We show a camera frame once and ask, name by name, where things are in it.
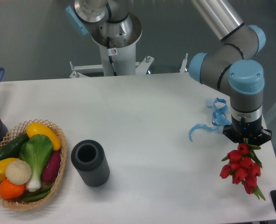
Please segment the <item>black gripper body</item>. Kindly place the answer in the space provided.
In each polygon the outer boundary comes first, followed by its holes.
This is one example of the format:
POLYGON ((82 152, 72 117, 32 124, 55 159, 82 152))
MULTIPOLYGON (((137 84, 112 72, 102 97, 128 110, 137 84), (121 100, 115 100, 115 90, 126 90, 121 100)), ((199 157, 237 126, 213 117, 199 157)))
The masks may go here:
POLYGON ((266 143, 272 138, 272 131, 263 129, 262 116, 259 119, 247 122, 246 118, 236 120, 232 118, 231 125, 225 125, 223 134, 234 143, 266 143))

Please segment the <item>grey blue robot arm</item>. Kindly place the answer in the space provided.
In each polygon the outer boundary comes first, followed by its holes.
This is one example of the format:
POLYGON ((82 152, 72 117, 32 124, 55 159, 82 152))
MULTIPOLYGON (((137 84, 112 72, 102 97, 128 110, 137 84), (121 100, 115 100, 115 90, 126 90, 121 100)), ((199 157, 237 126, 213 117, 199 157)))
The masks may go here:
MULTIPOLYGON (((231 123, 223 134, 235 143, 262 145, 271 131, 262 127, 263 68, 253 60, 265 45, 263 30, 245 25, 227 0, 195 0, 193 5, 222 42, 212 55, 196 54, 189 74, 230 98, 231 123)), ((136 43, 142 34, 130 0, 77 0, 65 12, 82 35, 98 44, 105 76, 136 75, 136 43)))

